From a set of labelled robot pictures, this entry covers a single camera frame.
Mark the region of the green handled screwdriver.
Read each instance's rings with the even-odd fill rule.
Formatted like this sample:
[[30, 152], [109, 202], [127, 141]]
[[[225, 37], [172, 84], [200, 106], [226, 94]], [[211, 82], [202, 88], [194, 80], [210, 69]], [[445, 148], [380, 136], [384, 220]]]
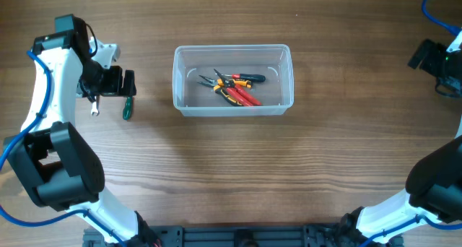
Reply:
[[123, 108], [122, 116], [125, 121], [128, 121], [133, 112], [133, 105], [134, 105], [134, 98], [133, 97], [127, 97], [126, 98], [126, 103]]

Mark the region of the orange black pliers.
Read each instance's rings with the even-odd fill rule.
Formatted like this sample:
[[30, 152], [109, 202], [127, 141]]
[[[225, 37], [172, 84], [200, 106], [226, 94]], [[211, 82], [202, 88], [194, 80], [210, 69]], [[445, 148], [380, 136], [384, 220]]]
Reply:
[[235, 88], [226, 87], [221, 79], [212, 79], [200, 75], [204, 82], [200, 81], [199, 84], [210, 87], [213, 91], [220, 95], [224, 100], [232, 106], [253, 106], [253, 104], [245, 99], [241, 93], [239, 93]]

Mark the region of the red black screwdriver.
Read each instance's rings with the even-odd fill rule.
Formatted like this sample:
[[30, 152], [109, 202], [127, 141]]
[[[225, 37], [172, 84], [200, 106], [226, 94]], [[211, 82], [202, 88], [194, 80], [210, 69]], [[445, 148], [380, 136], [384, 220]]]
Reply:
[[266, 81], [266, 77], [261, 74], [224, 74], [226, 78], [233, 78], [235, 80], [246, 80], [256, 83], [263, 83]]

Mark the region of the red handled snips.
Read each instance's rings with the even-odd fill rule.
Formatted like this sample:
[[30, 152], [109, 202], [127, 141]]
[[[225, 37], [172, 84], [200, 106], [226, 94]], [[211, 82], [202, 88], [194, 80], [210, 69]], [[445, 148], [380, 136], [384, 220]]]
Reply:
[[253, 97], [246, 88], [251, 88], [253, 83], [247, 79], [228, 79], [218, 70], [214, 69], [217, 76], [222, 81], [223, 87], [227, 93], [243, 106], [262, 106], [262, 103]]

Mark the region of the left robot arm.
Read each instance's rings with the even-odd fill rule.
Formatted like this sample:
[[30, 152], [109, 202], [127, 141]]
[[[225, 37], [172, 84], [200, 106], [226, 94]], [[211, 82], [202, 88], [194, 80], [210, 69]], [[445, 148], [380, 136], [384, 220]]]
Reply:
[[101, 43], [73, 14], [57, 17], [55, 31], [37, 37], [27, 55], [36, 68], [29, 113], [20, 132], [4, 140], [9, 163], [32, 202], [60, 220], [78, 216], [96, 229], [104, 246], [160, 246], [141, 215], [105, 187], [99, 157], [75, 128], [77, 98], [132, 98], [134, 72], [116, 65], [116, 44]]

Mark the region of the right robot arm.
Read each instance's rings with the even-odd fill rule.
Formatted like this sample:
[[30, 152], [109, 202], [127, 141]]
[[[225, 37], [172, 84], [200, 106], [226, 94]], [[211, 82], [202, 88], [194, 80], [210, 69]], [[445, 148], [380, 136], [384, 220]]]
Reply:
[[[461, 98], [461, 42], [423, 40], [408, 62], [435, 78], [440, 95]], [[461, 229], [461, 137], [421, 159], [403, 190], [342, 217], [333, 234], [338, 246], [392, 246], [400, 234], [422, 225]]]

